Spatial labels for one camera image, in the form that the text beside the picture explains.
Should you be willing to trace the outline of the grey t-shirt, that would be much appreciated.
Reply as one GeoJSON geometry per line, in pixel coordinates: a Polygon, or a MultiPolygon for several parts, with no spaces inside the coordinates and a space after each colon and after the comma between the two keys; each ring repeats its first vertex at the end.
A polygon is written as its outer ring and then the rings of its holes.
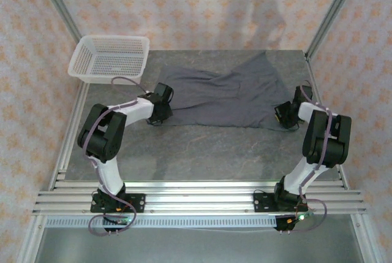
{"type": "Polygon", "coordinates": [[[159,82],[174,90],[167,126],[265,128],[280,131],[275,107],[290,100],[276,68],[260,53],[219,74],[164,66],[159,82]]]}

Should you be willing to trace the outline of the white perforated plastic basket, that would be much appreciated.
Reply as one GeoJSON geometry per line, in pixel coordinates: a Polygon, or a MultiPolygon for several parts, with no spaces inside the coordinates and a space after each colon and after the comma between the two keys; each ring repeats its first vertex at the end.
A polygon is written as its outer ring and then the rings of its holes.
{"type": "Polygon", "coordinates": [[[87,35],[77,44],[68,74],[85,83],[140,83],[148,59],[150,40],[144,36],[87,35]]]}

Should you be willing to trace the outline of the grey sheet metal panel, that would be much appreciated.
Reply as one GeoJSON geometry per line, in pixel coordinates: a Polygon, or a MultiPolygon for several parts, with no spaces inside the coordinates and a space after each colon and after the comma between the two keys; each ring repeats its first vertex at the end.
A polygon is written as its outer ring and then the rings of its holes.
{"type": "Polygon", "coordinates": [[[85,229],[46,229],[35,263],[364,263],[353,235],[272,231],[132,229],[95,237],[85,229]]]}

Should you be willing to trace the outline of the wide aluminium base rail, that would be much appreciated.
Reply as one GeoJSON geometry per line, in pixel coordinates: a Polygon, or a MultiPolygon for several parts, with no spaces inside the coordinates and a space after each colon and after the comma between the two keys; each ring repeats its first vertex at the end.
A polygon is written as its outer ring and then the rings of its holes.
{"type": "MultiPolygon", "coordinates": [[[[132,181],[129,193],[146,196],[147,215],[254,215],[253,195],[273,192],[274,181],[132,181]]],[[[33,212],[41,215],[87,215],[95,181],[57,181],[51,191],[38,193],[33,212]]],[[[359,190],[346,189],[340,180],[315,181],[308,187],[309,206],[329,214],[365,213],[368,209],[359,190]]]]}

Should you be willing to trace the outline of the aluminium frame post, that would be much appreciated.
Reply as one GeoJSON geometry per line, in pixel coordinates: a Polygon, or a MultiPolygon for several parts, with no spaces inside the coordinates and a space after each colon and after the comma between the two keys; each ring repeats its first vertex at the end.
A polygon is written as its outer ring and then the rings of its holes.
{"type": "Polygon", "coordinates": [[[329,9],[327,10],[314,38],[312,39],[308,49],[304,53],[304,57],[307,62],[311,62],[315,56],[319,46],[321,46],[324,38],[328,34],[330,27],[332,26],[335,18],[342,9],[346,0],[333,0],[329,9]]]}
{"type": "Polygon", "coordinates": [[[76,43],[79,43],[82,35],[74,22],[68,8],[64,2],[64,0],[51,0],[52,4],[56,8],[57,12],[59,13],[60,17],[62,18],[68,32],[72,36],[73,40],[76,43]]]}

